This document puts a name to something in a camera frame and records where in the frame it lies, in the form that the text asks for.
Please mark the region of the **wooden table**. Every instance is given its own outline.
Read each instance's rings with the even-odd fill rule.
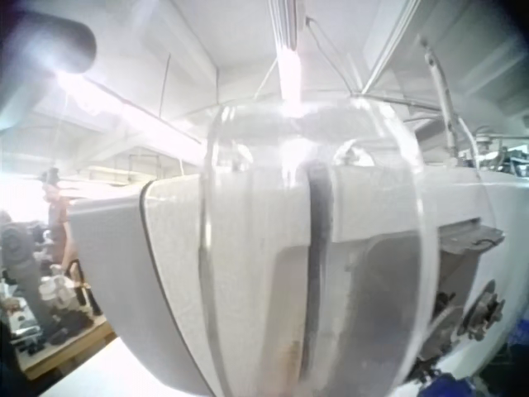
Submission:
[[[82,355],[94,346],[104,346],[116,337],[112,327],[104,318],[98,316],[93,320],[93,326],[77,337],[71,337],[60,346],[46,345],[45,349],[29,356],[27,352],[18,352],[18,362],[29,380],[35,380],[48,371],[75,362],[76,357]]]

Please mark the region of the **person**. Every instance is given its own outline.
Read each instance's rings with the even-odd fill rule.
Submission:
[[[50,247],[52,261],[60,264],[64,273],[74,281],[75,293],[81,306],[86,305],[86,299],[83,294],[83,288],[85,288],[93,314],[98,316],[101,314],[101,309],[95,301],[89,285],[84,282],[83,270],[79,263],[72,230],[68,222],[69,200],[61,196],[59,181],[59,170],[57,168],[50,168],[41,176],[45,200],[50,204],[48,226],[52,241]]]

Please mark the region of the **white ceiling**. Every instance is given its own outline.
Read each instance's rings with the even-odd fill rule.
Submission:
[[[353,84],[351,64],[365,83],[384,60],[390,36],[398,36],[402,10],[413,3],[306,0],[305,5],[338,53],[315,26],[323,47]],[[255,95],[275,58],[266,0],[47,0],[35,1],[33,7],[89,25],[98,40],[98,57],[86,77],[156,115],[170,55],[161,117],[199,137],[204,137],[204,126],[212,120],[217,103]],[[487,123],[498,133],[525,133],[521,123],[529,104],[525,46],[488,2],[418,2],[374,91],[397,90],[436,101],[416,44],[419,34],[432,44],[456,105],[473,126]],[[304,90],[346,91],[306,28],[299,34],[299,53]],[[263,95],[271,93],[279,93],[277,71],[261,90]],[[40,172],[55,158],[68,173],[127,181],[129,155],[140,147],[141,153],[151,155],[135,163],[136,173],[156,176],[151,163],[157,155],[163,159],[163,175],[177,175],[179,162],[171,157],[178,155],[178,148],[153,141],[149,134],[144,131],[132,139],[119,117],[88,114],[57,88],[24,125],[2,137],[2,169]]]

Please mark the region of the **white sewing machine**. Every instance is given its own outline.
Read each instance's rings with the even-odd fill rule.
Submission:
[[[75,206],[80,259],[116,333],[196,395],[386,395],[438,368],[478,370],[527,294],[529,184],[424,165],[385,103],[295,122],[276,110],[233,109],[202,178]],[[292,125],[332,133],[285,168],[260,136]]]

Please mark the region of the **transparent plastic cover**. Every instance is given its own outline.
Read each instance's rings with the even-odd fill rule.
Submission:
[[[216,395],[386,395],[403,381],[436,292],[424,184],[386,103],[221,109],[199,250]]]

